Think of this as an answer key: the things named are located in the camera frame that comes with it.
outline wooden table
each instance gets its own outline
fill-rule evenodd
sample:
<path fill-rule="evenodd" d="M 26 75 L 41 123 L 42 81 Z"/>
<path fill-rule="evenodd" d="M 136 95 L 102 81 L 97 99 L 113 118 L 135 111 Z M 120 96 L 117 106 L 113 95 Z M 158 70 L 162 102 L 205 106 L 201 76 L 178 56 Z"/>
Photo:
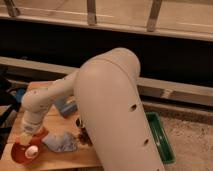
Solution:
<path fill-rule="evenodd" d="M 50 82 L 33 82 L 29 84 L 28 90 L 47 86 Z M 21 165 L 15 163 L 11 158 L 11 148 L 15 138 L 20 135 L 20 123 L 24 113 L 21 108 L 14 122 L 12 131 L 9 135 L 7 145 L 4 149 L 2 159 L 0 160 L 0 170 L 56 170 L 67 168 L 85 168 L 100 166 L 100 162 L 92 147 L 79 144 L 79 148 L 75 152 L 54 153 L 47 147 L 44 147 L 40 156 L 30 164 Z M 71 132 L 77 136 L 79 133 L 75 121 L 78 118 L 78 113 L 74 113 L 67 119 L 60 116 L 57 109 L 52 106 L 44 119 L 44 126 L 54 134 L 63 134 L 64 131 Z"/>

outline hole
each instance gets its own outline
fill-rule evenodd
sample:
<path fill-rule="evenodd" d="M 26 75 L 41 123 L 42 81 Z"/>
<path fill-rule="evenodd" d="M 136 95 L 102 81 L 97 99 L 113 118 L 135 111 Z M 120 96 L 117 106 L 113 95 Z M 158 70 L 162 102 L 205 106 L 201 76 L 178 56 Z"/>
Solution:
<path fill-rule="evenodd" d="M 147 145 L 148 143 L 149 143 L 149 139 L 146 139 L 146 140 L 144 141 L 143 145 L 145 146 L 145 145 Z"/>
<path fill-rule="evenodd" d="M 130 111 L 133 112 L 133 111 L 135 111 L 136 108 L 137 108 L 137 105 L 134 104 L 134 105 L 131 106 Z"/>

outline black wall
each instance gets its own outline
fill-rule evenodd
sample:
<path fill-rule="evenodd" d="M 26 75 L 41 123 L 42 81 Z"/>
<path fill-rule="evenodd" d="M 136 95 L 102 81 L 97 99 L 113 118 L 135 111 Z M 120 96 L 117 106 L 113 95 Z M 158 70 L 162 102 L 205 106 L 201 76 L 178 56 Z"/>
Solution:
<path fill-rule="evenodd" d="M 213 42 L 0 20 L 0 56 L 79 67 L 115 47 L 136 53 L 143 77 L 213 87 Z"/>

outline green bin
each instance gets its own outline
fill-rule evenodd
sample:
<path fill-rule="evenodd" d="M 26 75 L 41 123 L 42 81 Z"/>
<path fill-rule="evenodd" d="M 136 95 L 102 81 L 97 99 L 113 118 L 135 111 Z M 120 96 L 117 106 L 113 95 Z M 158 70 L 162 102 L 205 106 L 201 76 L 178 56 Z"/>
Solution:
<path fill-rule="evenodd" d="M 146 112 L 146 116 L 162 162 L 164 164 L 174 163 L 175 156 L 164 131 L 163 124 L 160 121 L 160 117 L 156 112 Z"/>

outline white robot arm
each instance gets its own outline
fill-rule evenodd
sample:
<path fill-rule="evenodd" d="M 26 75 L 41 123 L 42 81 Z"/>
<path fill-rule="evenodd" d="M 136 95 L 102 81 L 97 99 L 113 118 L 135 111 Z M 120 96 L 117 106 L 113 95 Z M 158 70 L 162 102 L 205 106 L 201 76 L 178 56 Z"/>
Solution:
<path fill-rule="evenodd" d="M 24 96 L 22 130 L 34 133 L 53 101 L 74 93 L 105 171 L 164 171 L 138 95 L 139 73 L 137 57 L 124 48 L 91 58 L 65 79 Z"/>

